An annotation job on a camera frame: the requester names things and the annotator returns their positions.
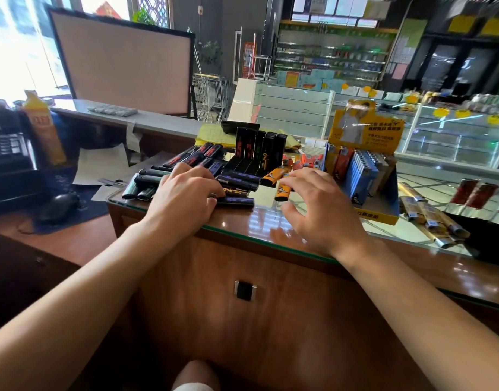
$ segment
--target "shopping cart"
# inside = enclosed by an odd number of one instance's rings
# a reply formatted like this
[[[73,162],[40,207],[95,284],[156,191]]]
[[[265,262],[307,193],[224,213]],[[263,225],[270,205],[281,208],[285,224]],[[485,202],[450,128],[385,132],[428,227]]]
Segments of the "shopping cart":
[[[228,117],[234,93],[230,80],[220,75],[195,73],[193,87],[199,120],[219,124]]]

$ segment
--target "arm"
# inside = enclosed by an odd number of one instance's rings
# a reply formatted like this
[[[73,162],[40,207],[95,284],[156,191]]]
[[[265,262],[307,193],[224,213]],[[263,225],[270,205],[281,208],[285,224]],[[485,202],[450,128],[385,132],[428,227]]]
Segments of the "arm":
[[[212,193],[224,196],[209,171],[177,165],[141,222],[2,327],[0,391],[69,388],[142,276],[208,220]]]
[[[305,217],[282,206],[293,228],[351,273],[436,388],[499,390],[499,336],[365,233],[328,174],[302,169],[282,183],[307,205]]]

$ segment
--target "printed image of person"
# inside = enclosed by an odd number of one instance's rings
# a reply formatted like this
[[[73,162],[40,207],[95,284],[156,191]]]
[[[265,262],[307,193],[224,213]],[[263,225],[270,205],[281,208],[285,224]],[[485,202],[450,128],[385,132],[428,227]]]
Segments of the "printed image of person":
[[[362,144],[365,124],[360,121],[367,115],[369,108],[370,103],[352,104],[345,107],[345,114],[338,123],[338,127],[343,129],[340,141]]]

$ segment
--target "cash register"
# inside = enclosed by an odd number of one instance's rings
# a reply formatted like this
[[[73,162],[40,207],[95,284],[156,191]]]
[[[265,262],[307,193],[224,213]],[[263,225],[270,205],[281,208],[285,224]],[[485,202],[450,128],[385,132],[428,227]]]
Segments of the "cash register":
[[[50,198],[24,120],[0,100],[0,214]]]

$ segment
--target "mouse pad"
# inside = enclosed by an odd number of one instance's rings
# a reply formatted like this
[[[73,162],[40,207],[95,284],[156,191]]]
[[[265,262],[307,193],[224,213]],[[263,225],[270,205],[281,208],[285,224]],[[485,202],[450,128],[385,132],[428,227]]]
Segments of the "mouse pad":
[[[58,230],[87,222],[91,219],[108,214],[105,202],[93,202],[90,199],[97,192],[101,185],[73,185],[72,181],[76,175],[77,167],[68,167],[59,170],[49,170],[44,172],[45,183],[49,187],[52,197],[64,193],[75,193],[79,196],[80,202],[77,210],[64,222],[57,225],[46,225],[33,221],[34,233],[37,235],[48,235]],[[31,211],[32,218],[38,213],[39,208]]]

